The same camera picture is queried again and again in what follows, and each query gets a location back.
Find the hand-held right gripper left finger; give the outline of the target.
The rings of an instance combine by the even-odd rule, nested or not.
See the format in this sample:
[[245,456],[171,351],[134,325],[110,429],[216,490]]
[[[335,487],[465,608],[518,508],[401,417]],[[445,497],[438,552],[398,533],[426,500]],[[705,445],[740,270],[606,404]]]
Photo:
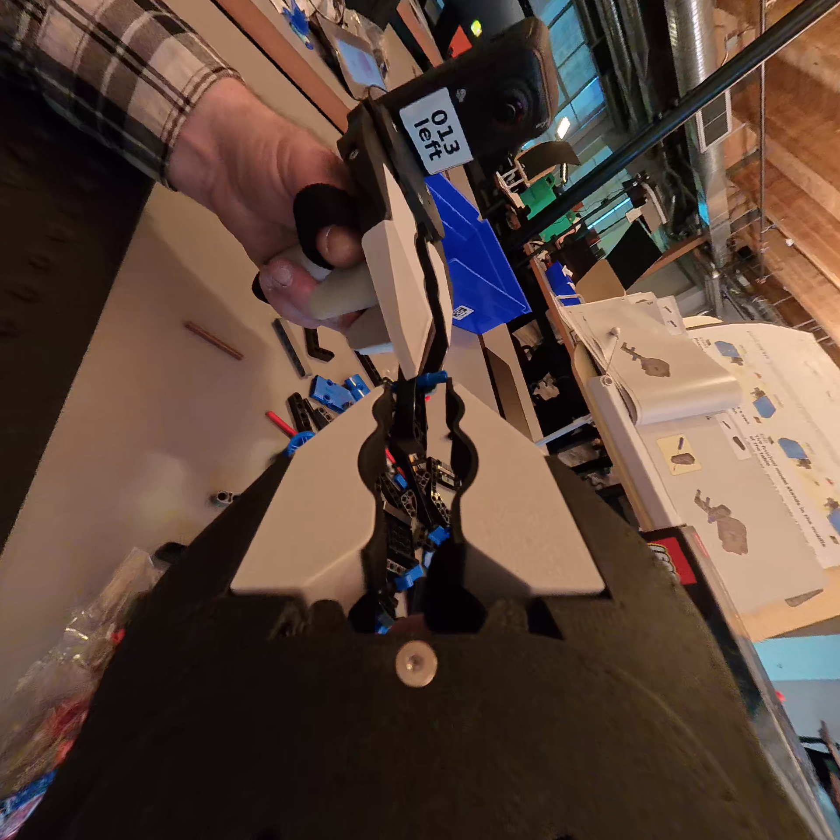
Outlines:
[[365,592],[361,552],[374,535],[375,501],[359,456],[374,434],[380,385],[291,457],[234,576],[237,595],[335,601],[345,612]]

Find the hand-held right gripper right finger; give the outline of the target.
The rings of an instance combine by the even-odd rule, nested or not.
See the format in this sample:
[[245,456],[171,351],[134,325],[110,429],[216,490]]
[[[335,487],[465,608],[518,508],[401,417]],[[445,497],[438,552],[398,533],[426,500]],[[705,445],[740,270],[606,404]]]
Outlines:
[[546,456],[462,384],[448,383],[447,398],[454,443],[464,440],[469,455],[453,506],[467,591],[484,606],[603,593]]

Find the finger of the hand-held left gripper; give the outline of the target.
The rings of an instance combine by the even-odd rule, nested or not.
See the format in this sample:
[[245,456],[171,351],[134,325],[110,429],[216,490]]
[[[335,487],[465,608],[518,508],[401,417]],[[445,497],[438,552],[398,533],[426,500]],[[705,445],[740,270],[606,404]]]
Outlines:
[[423,268],[427,302],[433,316],[421,369],[421,373],[425,374],[444,369],[452,343],[454,303],[448,264],[441,243],[419,239],[418,258]]
[[387,167],[375,167],[382,220],[363,234],[363,252],[377,303],[363,315],[363,351],[393,352],[407,379],[423,367],[433,314],[417,255],[417,226]]

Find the blue angled shell panel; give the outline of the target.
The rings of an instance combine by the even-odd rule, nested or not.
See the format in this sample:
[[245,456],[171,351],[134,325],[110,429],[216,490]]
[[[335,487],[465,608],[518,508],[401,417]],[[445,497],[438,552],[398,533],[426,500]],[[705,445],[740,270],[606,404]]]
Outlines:
[[342,414],[354,404],[354,398],[345,386],[320,374],[311,378],[310,397],[335,414]]

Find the person's left forearm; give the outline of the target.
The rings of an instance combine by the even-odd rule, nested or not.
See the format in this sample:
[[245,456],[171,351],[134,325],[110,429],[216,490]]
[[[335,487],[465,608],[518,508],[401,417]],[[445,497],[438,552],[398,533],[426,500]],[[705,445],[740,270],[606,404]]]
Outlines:
[[175,142],[216,82],[239,80],[160,1],[2,1],[2,77],[172,187]]

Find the person's left hand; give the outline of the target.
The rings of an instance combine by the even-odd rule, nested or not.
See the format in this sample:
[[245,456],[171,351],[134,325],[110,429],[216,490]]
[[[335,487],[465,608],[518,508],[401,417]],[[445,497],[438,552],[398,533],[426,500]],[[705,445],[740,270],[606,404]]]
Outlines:
[[340,157],[273,112],[234,78],[215,82],[177,136],[166,175],[177,191],[215,214],[259,268],[259,284],[281,317],[346,333],[360,314],[311,316],[317,281],[284,257],[298,241],[292,206],[312,184],[354,191]]

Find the blue plastic bin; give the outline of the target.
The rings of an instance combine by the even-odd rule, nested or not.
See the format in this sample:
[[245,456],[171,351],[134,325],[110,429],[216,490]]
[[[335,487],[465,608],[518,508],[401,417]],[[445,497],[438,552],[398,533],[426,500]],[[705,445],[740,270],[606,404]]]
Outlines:
[[529,313],[491,225],[444,175],[430,175],[426,184],[444,225],[454,325],[483,334]]

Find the dark grey beam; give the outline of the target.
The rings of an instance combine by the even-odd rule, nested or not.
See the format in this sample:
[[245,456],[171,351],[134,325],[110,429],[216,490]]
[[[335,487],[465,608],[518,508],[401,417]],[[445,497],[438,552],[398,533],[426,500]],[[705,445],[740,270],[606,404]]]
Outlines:
[[272,328],[297,375],[301,379],[312,377],[312,369],[308,362],[301,356],[298,345],[293,340],[293,336],[288,332],[286,322],[282,318],[275,318],[272,322]]

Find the tablet with lit screen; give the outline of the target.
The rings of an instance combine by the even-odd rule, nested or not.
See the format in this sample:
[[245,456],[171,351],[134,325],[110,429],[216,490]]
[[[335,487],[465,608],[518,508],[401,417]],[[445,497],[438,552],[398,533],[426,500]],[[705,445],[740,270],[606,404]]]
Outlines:
[[372,90],[387,92],[380,65],[364,39],[330,21],[325,21],[322,29],[338,63],[339,75],[353,99],[360,101]]

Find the black steel pillar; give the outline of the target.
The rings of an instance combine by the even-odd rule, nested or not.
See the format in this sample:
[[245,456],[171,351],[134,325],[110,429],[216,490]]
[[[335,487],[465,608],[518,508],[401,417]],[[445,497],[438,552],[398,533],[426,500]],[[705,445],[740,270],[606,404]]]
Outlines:
[[587,176],[562,193],[551,206],[528,219],[519,231],[508,238],[506,253],[515,253],[545,228],[566,215],[576,204],[600,189],[616,173],[626,168],[639,155],[646,153],[662,139],[676,131],[686,121],[718,98],[736,82],[761,66],[792,40],[829,14],[838,1],[803,1],[773,24],[734,58],[724,63],[710,77],[703,80],[677,104],[663,113],[643,130],[625,142],[608,159],[597,165]]

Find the brown axle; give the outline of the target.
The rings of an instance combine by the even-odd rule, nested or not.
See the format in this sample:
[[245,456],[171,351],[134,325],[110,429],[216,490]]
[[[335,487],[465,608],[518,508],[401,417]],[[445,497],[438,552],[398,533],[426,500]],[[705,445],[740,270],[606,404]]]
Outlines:
[[195,322],[185,320],[183,322],[183,327],[190,334],[196,336],[201,341],[204,341],[205,343],[214,347],[216,350],[221,351],[226,356],[234,359],[235,361],[243,361],[245,359],[244,355],[235,347],[218,338],[218,336],[216,336],[215,334],[205,330],[205,328],[201,327]]

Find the brown wooden board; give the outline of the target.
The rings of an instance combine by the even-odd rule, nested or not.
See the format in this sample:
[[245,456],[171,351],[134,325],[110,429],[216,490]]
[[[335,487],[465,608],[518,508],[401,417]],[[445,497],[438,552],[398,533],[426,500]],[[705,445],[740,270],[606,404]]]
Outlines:
[[268,1],[215,1],[223,12],[340,133],[349,126],[350,97],[317,52],[309,50]]

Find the printed toy set box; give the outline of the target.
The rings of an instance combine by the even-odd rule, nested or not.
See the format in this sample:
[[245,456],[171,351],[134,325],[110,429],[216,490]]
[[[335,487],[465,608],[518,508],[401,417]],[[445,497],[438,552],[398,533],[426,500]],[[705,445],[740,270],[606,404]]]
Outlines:
[[839,838],[838,742],[825,723],[818,738],[795,734],[782,695],[773,687],[697,532],[678,526],[640,534],[709,626],[738,685],[764,757],[812,836]]

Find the small bag of red parts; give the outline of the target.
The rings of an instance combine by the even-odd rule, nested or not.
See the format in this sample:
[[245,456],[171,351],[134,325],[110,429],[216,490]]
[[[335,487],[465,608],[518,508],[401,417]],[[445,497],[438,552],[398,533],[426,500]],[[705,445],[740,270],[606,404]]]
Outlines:
[[1,838],[15,838],[43,800],[87,715],[139,599],[165,572],[133,549],[59,642],[30,666],[2,702]]

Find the dark perforated panel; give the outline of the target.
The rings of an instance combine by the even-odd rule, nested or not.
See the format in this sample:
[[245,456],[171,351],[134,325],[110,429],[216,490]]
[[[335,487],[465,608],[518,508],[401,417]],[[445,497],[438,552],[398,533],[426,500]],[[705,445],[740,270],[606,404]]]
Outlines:
[[3,549],[151,191],[63,124],[19,123],[2,138]]

